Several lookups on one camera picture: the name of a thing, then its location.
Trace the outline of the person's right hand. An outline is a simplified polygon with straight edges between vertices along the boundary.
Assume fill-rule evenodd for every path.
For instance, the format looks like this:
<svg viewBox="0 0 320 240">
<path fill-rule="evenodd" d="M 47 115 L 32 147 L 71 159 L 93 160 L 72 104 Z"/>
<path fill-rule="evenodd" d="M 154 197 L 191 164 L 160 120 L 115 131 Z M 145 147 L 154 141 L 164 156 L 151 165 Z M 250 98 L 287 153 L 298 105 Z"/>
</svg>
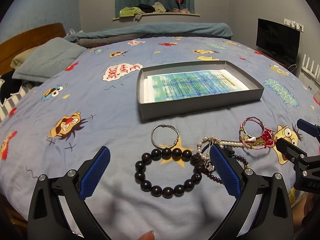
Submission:
<svg viewBox="0 0 320 240">
<path fill-rule="evenodd" d="M 293 224 L 295 227 L 300 228 L 303 218 L 313 209 L 313 197 L 313 193 L 308 193 L 305 198 L 292 208 Z"/>
</svg>

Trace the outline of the person's thumb tip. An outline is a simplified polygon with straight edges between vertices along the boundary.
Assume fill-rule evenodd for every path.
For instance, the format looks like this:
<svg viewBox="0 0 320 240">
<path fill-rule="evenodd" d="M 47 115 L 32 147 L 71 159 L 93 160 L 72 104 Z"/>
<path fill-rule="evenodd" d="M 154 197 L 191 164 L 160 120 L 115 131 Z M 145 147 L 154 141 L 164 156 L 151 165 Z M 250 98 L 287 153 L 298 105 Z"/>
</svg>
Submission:
<svg viewBox="0 0 320 240">
<path fill-rule="evenodd" d="M 138 240 L 155 240 L 154 231 L 150 230 L 146 232 L 144 235 L 140 236 Z"/>
</svg>

